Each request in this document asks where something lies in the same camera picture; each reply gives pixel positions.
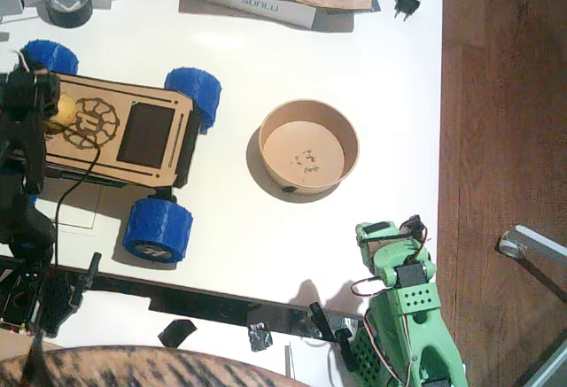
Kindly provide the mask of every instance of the cardboard bowl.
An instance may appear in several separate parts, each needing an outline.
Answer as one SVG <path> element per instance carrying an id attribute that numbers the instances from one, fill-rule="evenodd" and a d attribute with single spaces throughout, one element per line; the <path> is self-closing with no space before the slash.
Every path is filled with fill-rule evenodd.
<path id="1" fill-rule="evenodd" d="M 346 117 L 310 99 L 278 106 L 264 120 L 260 154 L 282 190 L 311 195 L 339 184 L 356 165 L 358 138 Z"/>

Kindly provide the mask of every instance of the green robot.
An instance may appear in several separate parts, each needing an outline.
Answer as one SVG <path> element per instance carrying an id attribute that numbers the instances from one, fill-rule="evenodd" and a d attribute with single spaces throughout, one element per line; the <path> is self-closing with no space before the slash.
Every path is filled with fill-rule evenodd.
<path id="1" fill-rule="evenodd" d="M 356 237 L 364 264 L 386 286 L 370 299 L 352 343 L 361 385 L 467 387 L 461 355 L 439 310 L 435 265 L 424 248 L 427 228 L 419 216 L 400 228 L 361 223 Z"/>

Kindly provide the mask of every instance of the white box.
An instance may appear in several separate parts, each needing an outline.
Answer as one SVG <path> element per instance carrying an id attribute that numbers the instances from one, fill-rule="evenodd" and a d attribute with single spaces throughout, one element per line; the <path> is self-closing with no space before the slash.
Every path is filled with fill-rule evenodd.
<path id="1" fill-rule="evenodd" d="M 317 9 L 306 4 L 286 0 L 206 0 L 243 12 L 250 12 L 262 17 L 278 19 L 290 24 L 311 28 Z"/>

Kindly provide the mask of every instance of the green 3d-printed part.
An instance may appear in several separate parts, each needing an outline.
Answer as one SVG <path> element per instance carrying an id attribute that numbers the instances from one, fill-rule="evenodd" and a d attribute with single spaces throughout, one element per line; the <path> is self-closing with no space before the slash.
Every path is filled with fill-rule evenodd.
<path id="1" fill-rule="evenodd" d="M 392 222 L 362 223 L 356 227 L 362 259 L 370 272 L 389 287 L 369 302 L 367 320 L 377 347 L 400 380 L 396 380 L 377 357 L 369 332 L 359 329 L 353 353 L 359 361 L 357 378 L 362 386 L 403 387 L 409 371 L 409 385 L 422 387 L 445 381 L 467 387 L 461 355 L 441 318 L 437 285 L 431 282 L 435 265 L 427 250 Z M 398 267 L 421 264 L 420 284 L 401 287 Z M 406 339 L 406 324 L 409 342 Z"/>

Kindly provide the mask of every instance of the black cable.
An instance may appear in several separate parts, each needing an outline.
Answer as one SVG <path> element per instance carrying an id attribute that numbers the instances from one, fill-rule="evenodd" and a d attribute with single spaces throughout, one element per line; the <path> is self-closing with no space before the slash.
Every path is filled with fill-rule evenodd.
<path id="1" fill-rule="evenodd" d="M 87 141 L 88 143 L 91 143 L 95 148 L 97 148 L 97 155 L 95 156 L 95 158 L 92 160 L 92 162 L 90 163 L 89 168 L 87 169 L 87 171 L 81 176 L 81 179 L 79 179 L 71 188 L 69 188 L 68 190 L 66 190 L 63 195 L 61 195 L 61 198 L 59 199 L 59 201 L 57 202 L 57 207 L 55 208 L 55 244 L 54 244 L 54 253 L 55 253 L 55 271 L 57 272 L 58 267 L 59 267 L 59 210 L 61 210 L 61 205 L 63 204 L 63 201 L 65 200 L 65 198 L 67 198 L 67 196 L 73 192 L 74 190 L 76 190 L 79 185 L 81 185 L 81 183 L 83 183 L 83 181 L 85 179 L 87 179 L 87 177 L 89 177 L 89 175 L 92 173 L 93 168 L 95 167 L 95 165 L 98 162 L 98 159 L 100 157 L 100 146 L 98 145 L 98 143 L 96 143 L 95 141 L 89 139 L 87 136 L 85 136 L 82 132 L 80 133 L 78 130 L 72 130 L 71 128 L 69 128 L 68 126 L 63 126 L 62 124 L 58 124 L 61 128 L 63 128 L 64 130 L 67 130 L 69 132 L 75 133 L 77 135 L 79 135 L 80 137 L 82 137 L 82 139 L 84 139 L 85 141 Z"/>

